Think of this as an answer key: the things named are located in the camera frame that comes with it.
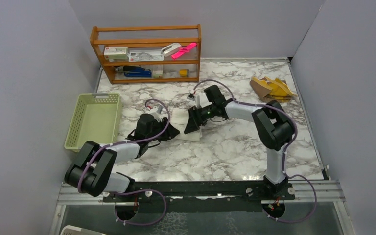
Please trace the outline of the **white towel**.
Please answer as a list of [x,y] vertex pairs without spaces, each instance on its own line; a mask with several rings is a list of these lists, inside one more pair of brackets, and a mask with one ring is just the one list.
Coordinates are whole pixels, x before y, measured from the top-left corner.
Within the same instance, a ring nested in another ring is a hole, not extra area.
[[185,134],[184,130],[188,123],[188,110],[182,108],[173,108],[171,112],[170,124],[175,127],[180,134],[178,134],[175,139],[183,141],[194,141],[199,142],[202,138],[202,130],[197,130],[192,133]]

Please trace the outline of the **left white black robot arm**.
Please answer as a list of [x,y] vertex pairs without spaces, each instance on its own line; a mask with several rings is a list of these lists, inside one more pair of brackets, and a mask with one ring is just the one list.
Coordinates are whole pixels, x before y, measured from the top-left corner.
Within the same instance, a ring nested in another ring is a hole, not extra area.
[[134,196],[134,179],[122,173],[113,173],[117,162],[141,157],[152,141],[168,141],[180,134],[167,117],[142,114],[136,128],[123,141],[101,145],[87,141],[64,176],[64,182],[79,193],[93,197],[103,192],[115,192],[122,201]]

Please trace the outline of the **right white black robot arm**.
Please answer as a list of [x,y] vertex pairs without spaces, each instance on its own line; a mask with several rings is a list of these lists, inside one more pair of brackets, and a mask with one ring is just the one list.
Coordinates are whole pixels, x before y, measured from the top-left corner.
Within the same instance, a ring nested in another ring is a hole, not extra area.
[[269,199],[277,198],[288,183],[285,173],[285,150],[296,134],[293,120],[276,100],[265,104],[251,104],[234,98],[226,99],[216,85],[207,87],[204,92],[210,104],[205,107],[192,106],[188,109],[188,122],[184,133],[199,130],[214,117],[241,119],[254,123],[259,139],[267,149],[263,194]]

